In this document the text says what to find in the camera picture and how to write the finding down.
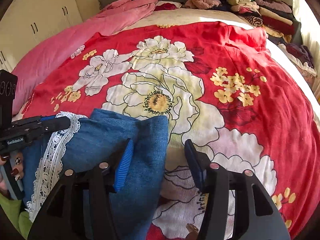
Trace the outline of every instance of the blue fabric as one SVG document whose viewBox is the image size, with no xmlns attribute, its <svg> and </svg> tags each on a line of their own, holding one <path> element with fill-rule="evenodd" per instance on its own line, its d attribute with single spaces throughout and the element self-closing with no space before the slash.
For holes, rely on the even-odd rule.
<svg viewBox="0 0 320 240">
<path fill-rule="evenodd" d="M 127 138 L 131 138 L 134 141 L 134 154 L 126 183 L 117 194 L 110 194 L 110 201 L 120 239 L 144 240 L 160 196 L 168 138 L 167 118 L 156 116 L 139 121 L 122 114 L 95 109 L 90 119 L 81 118 L 79 122 L 79 131 L 66 144 L 62 172 L 67 169 L 76 172 L 92 169 L 119 147 L 123 147 Z M 45 143 L 48 143 L 47 138 L 23 151 L 24 164 L 29 167 L 28 173 L 32 174 L 27 179 L 23 178 L 26 192 L 24 202 L 31 200 L 34 174 L 44 154 Z M 84 202 L 84 207 L 86 214 L 89 208 L 87 202 Z"/>
</svg>

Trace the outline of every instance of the white pillowcase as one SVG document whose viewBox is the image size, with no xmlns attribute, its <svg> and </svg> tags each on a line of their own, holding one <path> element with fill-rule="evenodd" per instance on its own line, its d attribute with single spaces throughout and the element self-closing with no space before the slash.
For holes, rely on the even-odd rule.
<svg viewBox="0 0 320 240">
<path fill-rule="evenodd" d="M 164 3 L 172 3 L 174 4 L 177 8 L 181 8 L 182 4 L 179 2 L 170 2 L 170 1 L 159 1 L 156 3 L 156 6 L 163 5 Z"/>
</svg>

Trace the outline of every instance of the white bedsheet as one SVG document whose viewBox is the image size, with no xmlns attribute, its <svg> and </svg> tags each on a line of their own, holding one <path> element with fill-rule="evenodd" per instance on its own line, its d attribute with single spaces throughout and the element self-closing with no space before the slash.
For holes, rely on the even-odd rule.
<svg viewBox="0 0 320 240">
<path fill-rule="evenodd" d="M 246 30 L 253 29 L 251 25 L 248 25 L 245 21 L 230 12 L 179 8 L 176 10 L 153 12 L 153 14 L 139 20 L 135 24 L 126 27 L 121 31 L 150 25 L 186 25 L 196 22 L 215 21 L 221 21 L 228 25 L 239 26 Z M 320 130 L 320 105 L 313 95 L 310 87 L 301 76 L 297 68 L 291 63 L 281 49 L 278 48 L 278 46 L 267 40 L 267 48 L 270 50 L 272 58 L 289 73 L 289 75 L 296 81 L 303 93 L 309 99 L 315 113 L 315 122 Z"/>
</svg>

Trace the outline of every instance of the lace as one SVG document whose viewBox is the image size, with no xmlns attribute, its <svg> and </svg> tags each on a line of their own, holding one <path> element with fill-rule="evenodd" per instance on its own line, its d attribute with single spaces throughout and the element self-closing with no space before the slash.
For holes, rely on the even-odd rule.
<svg viewBox="0 0 320 240">
<path fill-rule="evenodd" d="M 80 129 L 80 118 L 85 115 L 73 114 L 69 112 L 60 112 L 56 118 L 67 116 L 71 125 L 68 129 L 52 133 L 48 146 L 40 159 L 39 167 L 36 171 L 36 180 L 33 182 L 34 194 L 31 201 L 27 202 L 29 219 L 33 222 L 49 195 L 54 185 L 59 180 L 59 174 L 62 171 L 62 157 L 66 152 L 66 144 L 72 139 L 73 134 Z"/>
</svg>

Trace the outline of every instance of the red floral duvet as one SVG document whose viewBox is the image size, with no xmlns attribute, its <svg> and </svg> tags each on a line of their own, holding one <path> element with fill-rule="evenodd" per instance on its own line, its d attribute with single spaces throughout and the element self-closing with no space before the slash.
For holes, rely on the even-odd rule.
<svg viewBox="0 0 320 240">
<path fill-rule="evenodd" d="M 149 240 L 186 238 L 201 226 L 207 196 L 187 167 L 187 139 L 228 170 L 252 170 L 293 238 L 319 203 L 320 136 L 310 102 L 271 58 L 266 36 L 221 22 L 96 33 L 36 87 L 24 117 L 94 108 L 140 120 L 166 115 L 166 170 Z M 234 204 L 230 191 L 226 239 Z"/>
</svg>

